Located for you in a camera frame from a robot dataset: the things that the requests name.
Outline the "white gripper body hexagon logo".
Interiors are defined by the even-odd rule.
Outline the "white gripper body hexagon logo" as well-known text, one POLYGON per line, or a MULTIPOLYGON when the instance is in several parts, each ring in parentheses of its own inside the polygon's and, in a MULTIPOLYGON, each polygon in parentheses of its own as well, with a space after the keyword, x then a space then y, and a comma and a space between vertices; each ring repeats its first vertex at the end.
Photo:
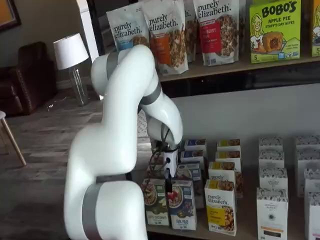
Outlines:
POLYGON ((178 149, 166 150, 163 152, 163 173, 165 179, 174 178, 177 172, 177 166, 179 162, 178 149))

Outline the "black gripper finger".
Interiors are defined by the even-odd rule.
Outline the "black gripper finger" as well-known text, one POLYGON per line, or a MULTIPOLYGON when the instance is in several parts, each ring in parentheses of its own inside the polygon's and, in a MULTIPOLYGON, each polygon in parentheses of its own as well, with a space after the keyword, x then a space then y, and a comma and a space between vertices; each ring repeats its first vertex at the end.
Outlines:
POLYGON ((164 171, 164 177, 165 177, 165 191, 167 193, 171 193, 173 191, 173 186, 172 186, 172 176, 169 169, 166 169, 164 171))

